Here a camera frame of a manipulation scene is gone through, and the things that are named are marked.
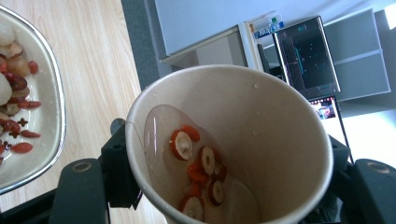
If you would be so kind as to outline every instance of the goji berry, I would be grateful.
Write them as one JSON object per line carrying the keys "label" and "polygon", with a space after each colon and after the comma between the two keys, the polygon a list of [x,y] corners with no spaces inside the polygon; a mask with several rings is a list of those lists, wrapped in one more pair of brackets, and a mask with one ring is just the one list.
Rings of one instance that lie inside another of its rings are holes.
{"label": "goji berry", "polygon": [[35,61],[30,61],[28,64],[31,74],[36,74],[38,72],[38,64]]}
{"label": "goji berry", "polygon": [[201,139],[201,136],[198,133],[198,131],[188,124],[181,126],[181,131],[188,134],[190,139],[194,142],[198,142]]}
{"label": "goji berry", "polygon": [[29,130],[23,130],[23,131],[21,131],[21,135],[22,135],[23,137],[28,137],[28,138],[37,138],[37,137],[40,137],[40,136],[41,136],[41,134],[39,134],[39,133],[34,133],[34,132],[30,132]]}
{"label": "goji berry", "polygon": [[20,130],[21,130],[20,125],[12,119],[7,120],[6,124],[3,125],[4,132],[18,133]]}
{"label": "goji berry", "polygon": [[27,108],[36,108],[41,106],[41,102],[38,101],[28,101],[29,105],[27,106]]}
{"label": "goji berry", "polygon": [[29,143],[18,143],[17,145],[11,146],[11,150],[16,153],[26,153],[32,150],[33,146]]}
{"label": "goji berry", "polygon": [[0,155],[6,150],[6,146],[0,145]]}

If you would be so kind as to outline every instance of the paper cup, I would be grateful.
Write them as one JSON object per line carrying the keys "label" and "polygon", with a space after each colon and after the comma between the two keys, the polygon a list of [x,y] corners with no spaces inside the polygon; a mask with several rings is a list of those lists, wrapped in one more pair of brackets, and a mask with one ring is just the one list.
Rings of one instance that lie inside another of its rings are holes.
{"label": "paper cup", "polygon": [[[160,108],[155,116],[153,108]],[[228,168],[224,203],[214,207],[206,201],[205,222],[296,223],[327,190],[331,143],[299,92],[245,67],[193,67],[147,87],[126,124],[134,177],[170,223],[198,223],[177,210],[192,161],[172,158],[168,141],[183,122],[213,137]]]}

